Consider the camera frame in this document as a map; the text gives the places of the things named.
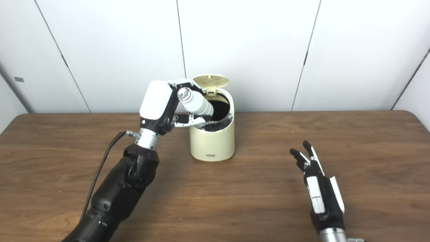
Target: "wooden table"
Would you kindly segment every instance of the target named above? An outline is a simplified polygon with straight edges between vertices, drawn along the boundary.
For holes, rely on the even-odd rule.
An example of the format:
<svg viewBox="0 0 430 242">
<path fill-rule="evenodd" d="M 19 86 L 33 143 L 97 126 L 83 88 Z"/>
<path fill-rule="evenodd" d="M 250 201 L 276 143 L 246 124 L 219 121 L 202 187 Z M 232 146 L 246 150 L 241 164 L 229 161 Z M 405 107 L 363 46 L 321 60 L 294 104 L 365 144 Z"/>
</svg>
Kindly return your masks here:
<svg viewBox="0 0 430 242">
<path fill-rule="evenodd" d="M 111 139 L 137 114 L 28 114 L 0 136 L 0 241 L 61 241 L 77 224 Z M 236 153 L 190 154 L 188 129 L 163 137 L 160 166 L 111 241 L 317 242 L 303 177 L 289 155 L 314 145 L 335 175 L 349 237 L 430 240 L 430 134 L 408 112 L 236 115 Z M 112 149 L 100 181 L 133 142 Z"/>
</svg>

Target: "black forearm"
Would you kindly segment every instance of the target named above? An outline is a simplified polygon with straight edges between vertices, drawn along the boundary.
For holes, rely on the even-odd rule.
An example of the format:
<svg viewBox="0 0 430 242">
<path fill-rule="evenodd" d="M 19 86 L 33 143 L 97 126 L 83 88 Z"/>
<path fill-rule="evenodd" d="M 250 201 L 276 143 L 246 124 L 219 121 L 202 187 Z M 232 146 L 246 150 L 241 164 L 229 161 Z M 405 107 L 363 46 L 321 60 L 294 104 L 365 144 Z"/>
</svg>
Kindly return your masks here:
<svg viewBox="0 0 430 242">
<path fill-rule="evenodd" d="M 136 176 L 138 155 L 143 157 L 140 177 Z M 157 152 L 137 145 L 127 147 L 94 193 L 91 208 L 62 242 L 108 242 L 154 179 L 158 163 Z"/>
<path fill-rule="evenodd" d="M 62 242 L 107 242 L 120 224 L 112 216 L 90 208 L 83 219 Z"/>
</svg>

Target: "robot finger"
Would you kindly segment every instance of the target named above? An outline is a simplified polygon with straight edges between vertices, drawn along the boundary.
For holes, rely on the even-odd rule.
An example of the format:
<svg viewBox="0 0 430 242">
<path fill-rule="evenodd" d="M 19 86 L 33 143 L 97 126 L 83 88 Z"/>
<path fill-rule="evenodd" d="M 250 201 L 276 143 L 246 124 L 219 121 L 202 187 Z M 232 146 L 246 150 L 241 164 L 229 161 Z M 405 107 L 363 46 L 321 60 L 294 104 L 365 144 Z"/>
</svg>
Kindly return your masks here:
<svg viewBox="0 0 430 242">
<path fill-rule="evenodd" d="M 313 149 L 312 145 L 307 140 L 303 141 L 303 147 L 308 152 L 310 158 L 312 158 L 312 156 L 318 158 L 318 156 L 316 155 L 315 150 Z"/>
<path fill-rule="evenodd" d="M 295 149 L 290 149 L 290 154 L 294 156 L 297 160 L 296 165 L 300 168 L 302 172 L 304 172 L 304 168 L 310 165 L 310 160 L 300 151 Z"/>
<path fill-rule="evenodd" d="M 323 168 L 321 167 L 321 163 L 319 162 L 318 156 L 316 155 L 315 149 L 313 146 L 307 141 L 303 141 L 303 147 L 307 150 L 309 153 L 309 158 L 311 160 L 311 164 L 318 164 L 319 169 L 321 170 L 321 173 L 324 175 Z"/>
</svg>

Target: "white wall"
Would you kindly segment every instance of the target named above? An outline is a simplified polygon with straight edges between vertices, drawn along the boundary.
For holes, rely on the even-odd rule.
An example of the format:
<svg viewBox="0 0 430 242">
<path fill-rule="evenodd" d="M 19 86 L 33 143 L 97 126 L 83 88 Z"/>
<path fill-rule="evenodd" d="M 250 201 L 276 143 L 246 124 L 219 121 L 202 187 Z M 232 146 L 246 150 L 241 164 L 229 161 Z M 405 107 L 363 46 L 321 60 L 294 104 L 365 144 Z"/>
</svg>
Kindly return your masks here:
<svg viewBox="0 0 430 242">
<path fill-rule="evenodd" d="M 31 111 L 88 112 L 34 1 L 2 0 L 0 33 L 0 72 Z"/>
<path fill-rule="evenodd" d="M 0 72 L 35 112 L 136 112 L 203 73 L 238 111 L 390 109 L 430 48 L 427 0 L 322 0 L 311 41 L 319 0 L 36 1 L 60 50 L 34 1 L 0 3 Z"/>
<path fill-rule="evenodd" d="M 238 111 L 290 111 L 318 5 L 179 0 L 187 77 L 228 77 Z"/>
<path fill-rule="evenodd" d="M 150 81 L 184 78 L 175 0 L 37 0 L 91 112 L 137 112 Z"/>
<path fill-rule="evenodd" d="M 16 116 L 26 112 L 27 110 L 0 75 L 0 133 Z"/>
<path fill-rule="evenodd" d="M 409 111 L 430 130 L 430 55 L 421 64 L 414 78 L 400 97 L 394 110 Z"/>
<path fill-rule="evenodd" d="M 429 48 L 428 0 L 322 0 L 293 111 L 391 109 Z"/>
</svg>

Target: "black cable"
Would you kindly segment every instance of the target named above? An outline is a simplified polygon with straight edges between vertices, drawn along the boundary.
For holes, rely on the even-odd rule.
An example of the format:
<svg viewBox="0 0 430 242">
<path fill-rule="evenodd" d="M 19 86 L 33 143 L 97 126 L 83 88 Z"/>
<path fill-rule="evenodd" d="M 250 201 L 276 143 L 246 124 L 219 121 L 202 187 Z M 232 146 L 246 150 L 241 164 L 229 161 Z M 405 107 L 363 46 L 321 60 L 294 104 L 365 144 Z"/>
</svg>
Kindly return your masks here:
<svg viewBox="0 0 430 242">
<path fill-rule="evenodd" d="M 109 151 L 111 150 L 112 146 L 114 146 L 114 144 L 115 144 L 118 140 L 120 140 L 120 139 L 121 139 L 121 137 L 123 137 L 123 136 L 124 136 L 124 134 L 126 134 L 126 131 L 123 131 L 123 132 L 120 132 L 119 134 L 117 134 L 117 136 L 116 136 L 116 137 L 111 141 L 111 143 L 110 143 L 110 144 L 109 144 L 109 146 L 107 147 L 106 152 L 104 153 L 104 156 L 103 156 L 103 158 L 101 159 L 100 165 L 98 166 L 98 169 L 97 169 L 97 171 L 95 172 L 94 179 L 92 180 L 91 186 L 89 187 L 88 196 L 87 196 L 86 201 L 85 201 L 85 206 L 83 207 L 83 211 L 82 211 L 81 219 L 80 219 L 79 221 L 81 221 L 81 220 L 83 219 L 83 217 L 85 216 L 85 214 L 86 214 L 86 210 L 88 209 L 89 201 L 90 201 L 90 199 L 91 199 L 91 196 L 92 196 L 92 192 L 93 192 L 93 190 L 94 190 L 95 183 L 97 182 L 97 178 L 98 178 L 98 176 L 99 176 L 99 174 L 100 174 L 101 168 L 103 167 L 104 162 L 106 161 L 106 158 L 108 157 Z"/>
</svg>

